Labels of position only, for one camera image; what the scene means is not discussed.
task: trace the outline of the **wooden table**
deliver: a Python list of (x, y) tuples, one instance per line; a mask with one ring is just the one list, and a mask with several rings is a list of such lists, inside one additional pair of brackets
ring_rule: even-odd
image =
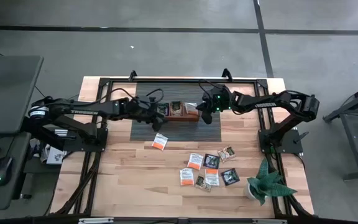
[[(79, 101), (95, 100), (99, 78), (84, 77)], [(267, 80), (270, 94), (285, 90), (283, 79)], [(226, 85), (231, 91), (254, 95), (250, 84)], [(136, 83), (115, 83), (113, 88), (124, 88), (135, 95)], [(121, 97), (126, 97), (121, 91), (112, 94), (112, 99)], [(281, 108), (274, 108), (273, 113), (276, 122), (288, 116)], [(256, 176), (264, 158), (257, 137), (260, 129), (257, 110), (240, 116), (224, 111), (220, 117), (222, 142), (168, 140), (164, 151), (152, 148), (149, 141), (130, 141), (131, 120), (108, 121), (108, 143), (99, 167), (92, 216), (273, 218), (271, 198), (260, 206), (258, 201), (245, 198), (243, 192), (247, 178)], [(76, 115), (75, 119), (91, 122), (90, 116)], [(220, 178), (221, 186), (213, 187), (210, 193), (192, 186), (180, 186), (179, 170), (186, 167), (190, 153), (217, 154), (218, 149), (227, 145), (234, 148), (237, 157), (221, 163), (219, 172), (236, 168), (240, 182), (225, 187)], [(76, 189), (83, 158), (84, 152), (75, 152), (63, 161), (51, 212), (62, 207)], [(282, 159), (287, 185), (298, 191), (295, 197), (307, 211), (313, 213), (302, 163), (291, 154), (283, 154)], [(86, 204), (86, 195), (87, 190), (82, 209)]]

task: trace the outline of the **black mouse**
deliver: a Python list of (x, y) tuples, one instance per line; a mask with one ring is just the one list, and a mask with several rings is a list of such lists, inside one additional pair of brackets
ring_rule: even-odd
[(12, 177), (13, 158), (6, 156), (0, 158), (0, 186), (6, 185)]

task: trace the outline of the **gray floor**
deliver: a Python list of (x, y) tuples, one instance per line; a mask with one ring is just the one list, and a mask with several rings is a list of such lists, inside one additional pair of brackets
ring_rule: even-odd
[[(260, 0), (267, 29), (358, 30), (358, 0)], [(251, 0), (0, 0), (0, 24), (109, 27), (257, 28)], [(323, 115), (358, 90), (358, 35), (268, 35), (274, 77), (314, 93), (318, 118), (299, 125), (317, 215), (358, 221), (358, 180), (340, 121)], [(258, 34), (0, 31), (0, 52), (42, 55), (38, 87), (70, 97), (85, 75), (266, 77)], [(39, 215), (44, 204), (32, 207)]]

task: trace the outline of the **white pot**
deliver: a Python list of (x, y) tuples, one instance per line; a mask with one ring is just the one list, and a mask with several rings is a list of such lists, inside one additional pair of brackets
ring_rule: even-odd
[(250, 185), (247, 183), (246, 187), (244, 187), (244, 195), (251, 200), (256, 200), (255, 196), (252, 195), (249, 187)]

